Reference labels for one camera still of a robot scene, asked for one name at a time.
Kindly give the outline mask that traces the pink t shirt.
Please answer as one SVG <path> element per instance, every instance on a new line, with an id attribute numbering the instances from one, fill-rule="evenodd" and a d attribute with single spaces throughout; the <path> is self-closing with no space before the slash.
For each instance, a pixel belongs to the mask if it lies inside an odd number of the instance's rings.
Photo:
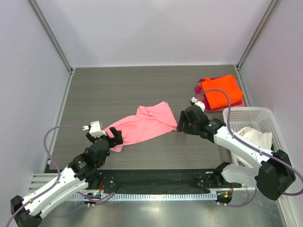
<path id="1" fill-rule="evenodd" d="M 154 106 L 139 106 L 136 114 L 127 116 L 105 128 L 105 132 L 112 138 L 109 128 L 114 127 L 122 132 L 123 143 L 111 150 L 121 152 L 127 145 L 147 141 L 163 134 L 175 131 L 177 121 L 167 102 L 160 102 Z"/>

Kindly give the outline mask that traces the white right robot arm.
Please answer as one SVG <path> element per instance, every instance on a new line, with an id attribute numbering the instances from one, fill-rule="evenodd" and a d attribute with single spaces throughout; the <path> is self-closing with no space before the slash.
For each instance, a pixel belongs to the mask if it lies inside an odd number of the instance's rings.
<path id="1" fill-rule="evenodd" d="M 296 176 L 289 156 L 282 150 L 273 152 L 257 146 L 235 133 L 229 122 L 217 118 L 208 119 L 202 108 L 192 105 L 181 111 L 178 132 L 197 135 L 224 147 L 243 158 L 250 167 L 224 162 L 214 172 L 214 183 L 224 187 L 228 183 L 240 183 L 257 188 L 265 197 L 276 201 L 295 182 Z"/>

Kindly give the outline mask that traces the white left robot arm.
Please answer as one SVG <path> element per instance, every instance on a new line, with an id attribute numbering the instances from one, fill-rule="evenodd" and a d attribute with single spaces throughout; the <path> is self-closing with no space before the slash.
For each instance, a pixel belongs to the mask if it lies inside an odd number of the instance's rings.
<path id="1" fill-rule="evenodd" d="M 106 133 L 99 122 L 82 126 L 86 137 L 92 143 L 83 153 L 76 156 L 57 176 L 35 192 L 10 201 L 11 218 L 19 227 L 37 227 L 54 208 L 64 200 L 85 189 L 97 188 L 102 180 L 98 169 L 105 164 L 110 149 L 123 144 L 121 131 L 115 127 Z"/>

